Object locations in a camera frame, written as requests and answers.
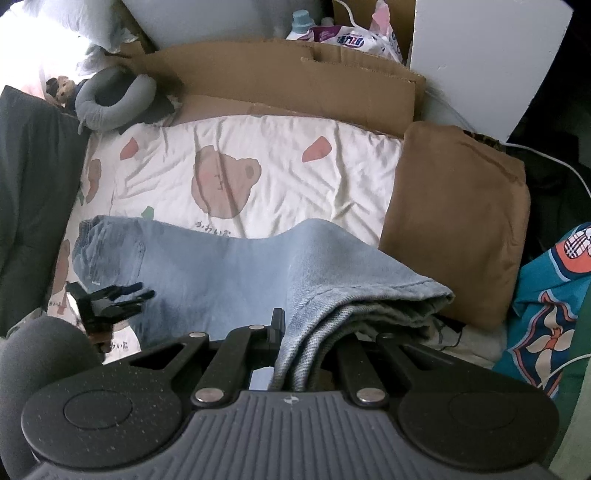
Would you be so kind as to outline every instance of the bear print blanket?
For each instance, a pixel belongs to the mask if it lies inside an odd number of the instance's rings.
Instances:
[[[227,116],[174,127],[94,132],[61,245],[48,314],[74,322],[78,226],[96,215],[158,220],[211,235],[267,238],[319,218],[376,247],[402,142],[341,122]],[[135,353],[125,329],[109,359]]]

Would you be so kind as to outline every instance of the ridged plastic surface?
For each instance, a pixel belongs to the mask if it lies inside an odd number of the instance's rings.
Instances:
[[[362,410],[340,393],[243,392],[202,410],[165,451],[109,472],[41,465],[28,480],[487,480],[554,479],[538,465],[512,472],[461,472],[422,455],[382,411]]]

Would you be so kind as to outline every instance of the brown blanket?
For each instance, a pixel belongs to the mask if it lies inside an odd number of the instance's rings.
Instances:
[[[379,247],[453,290],[444,315],[491,329],[511,303],[529,212],[520,160],[457,127],[416,122],[404,135]]]

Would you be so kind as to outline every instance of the denim fabric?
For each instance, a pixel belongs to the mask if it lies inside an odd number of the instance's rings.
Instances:
[[[80,224],[72,258],[91,291],[141,281],[156,292],[130,320],[142,348],[194,331],[223,339],[240,326],[268,325],[273,308],[283,308],[287,330],[271,387],[288,380],[296,391],[346,326],[422,326],[453,299],[447,287],[317,219],[272,238],[236,239],[98,216]]]

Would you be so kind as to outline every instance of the pink packaging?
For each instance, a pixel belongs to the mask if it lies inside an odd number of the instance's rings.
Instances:
[[[390,11],[384,0],[378,0],[369,30],[362,27],[312,27],[298,38],[354,48],[402,63],[398,40],[390,25]]]

